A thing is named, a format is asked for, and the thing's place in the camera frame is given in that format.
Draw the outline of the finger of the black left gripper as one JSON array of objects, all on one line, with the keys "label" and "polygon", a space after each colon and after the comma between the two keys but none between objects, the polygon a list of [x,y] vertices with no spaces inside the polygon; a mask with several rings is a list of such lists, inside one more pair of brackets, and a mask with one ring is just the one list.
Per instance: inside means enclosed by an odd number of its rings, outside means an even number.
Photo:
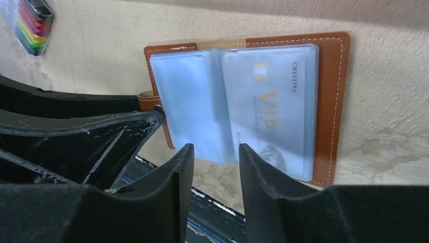
[{"label": "finger of the black left gripper", "polygon": [[68,119],[1,111],[1,182],[105,190],[163,124],[156,111]]},{"label": "finger of the black left gripper", "polygon": [[135,95],[45,91],[5,76],[1,76],[1,110],[55,119],[141,111]]}]

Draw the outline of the pack of coloured markers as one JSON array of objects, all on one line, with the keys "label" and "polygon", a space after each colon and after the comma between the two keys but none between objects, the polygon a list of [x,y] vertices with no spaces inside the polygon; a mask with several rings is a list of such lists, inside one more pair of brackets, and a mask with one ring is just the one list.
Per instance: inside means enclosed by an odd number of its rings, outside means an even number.
[{"label": "pack of coloured markers", "polygon": [[46,1],[1,1],[1,14],[28,54],[41,56],[44,53],[54,18]]}]

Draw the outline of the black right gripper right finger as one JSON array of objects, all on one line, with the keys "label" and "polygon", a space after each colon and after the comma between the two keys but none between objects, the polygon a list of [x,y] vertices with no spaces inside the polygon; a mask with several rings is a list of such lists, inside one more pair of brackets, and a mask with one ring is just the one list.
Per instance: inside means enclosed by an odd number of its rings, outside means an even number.
[{"label": "black right gripper right finger", "polygon": [[428,187],[317,190],[239,146],[248,242],[428,242]]}]

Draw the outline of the brown leather card holder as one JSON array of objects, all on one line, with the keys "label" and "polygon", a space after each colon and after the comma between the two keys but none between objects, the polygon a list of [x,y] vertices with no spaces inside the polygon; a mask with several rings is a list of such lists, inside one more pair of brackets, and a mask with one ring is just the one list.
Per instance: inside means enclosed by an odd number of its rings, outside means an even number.
[{"label": "brown leather card holder", "polygon": [[146,60],[153,54],[189,52],[211,48],[233,49],[282,45],[316,44],[319,47],[318,108],[315,129],[313,178],[309,184],[326,188],[333,185],[336,168],[340,123],[351,37],[347,32],[326,32],[247,39],[208,40],[170,45],[146,46]]}]

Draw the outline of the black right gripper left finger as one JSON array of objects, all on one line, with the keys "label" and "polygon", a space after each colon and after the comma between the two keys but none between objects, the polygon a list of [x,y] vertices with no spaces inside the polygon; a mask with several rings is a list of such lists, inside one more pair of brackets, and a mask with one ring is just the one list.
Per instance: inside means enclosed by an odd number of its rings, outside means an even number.
[{"label": "black right gripper left finger", "polygon": [[1,185],[1,242],[184,242],[194,146],[116,193],[90,185]]}]

